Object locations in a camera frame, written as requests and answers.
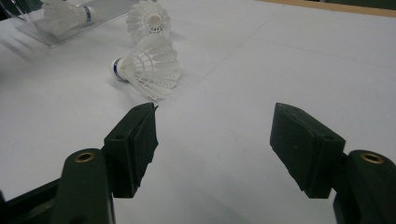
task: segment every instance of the white shuttlecock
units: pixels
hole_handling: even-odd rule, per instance
[[[166,10],[153,1],[140,1],[128,12],[128,32],[137,42],[150,34],[162,34],[166,38],[171,31],[171,19]]]
[[[177,52],[163,35],[143,37],[126,58],[111,63],[111,73],[129,81],[147,97],[163,99],[172,92],[180,77]]]
[[[63,0],[41,0],[41,2],[44,17],[49,20],[50,31],[54,35],[61,35],[96,20],[96,12],[92,7],[78,7]]]

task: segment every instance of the white table surface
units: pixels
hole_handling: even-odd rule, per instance
[[[335,223],[269,145],[276,102],[396,161],[396,19],[252,0],[161,0],[182,77],[157,103],[159,146],[117,223]],[[49,49],[0,22],[0,190],[7,200],[102,147],[148,99],[109,73],[126,15]]]

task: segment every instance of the clear plastic holder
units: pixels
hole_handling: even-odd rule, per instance
[[[53,8],[43,8],[43,2],[60,3],[58,5],[61,6],[56,5],[55,10],[62,11],[62,18],[57,21],[50,19],[49,14],[53,14]],[[17,30],[50,47],[128,12],[135,3],[138,0],[0,0],[2,9]],[[64,28],[64,15],[69,17],[69,14],[70,17],[78,17],[77,20],[85,22]]]

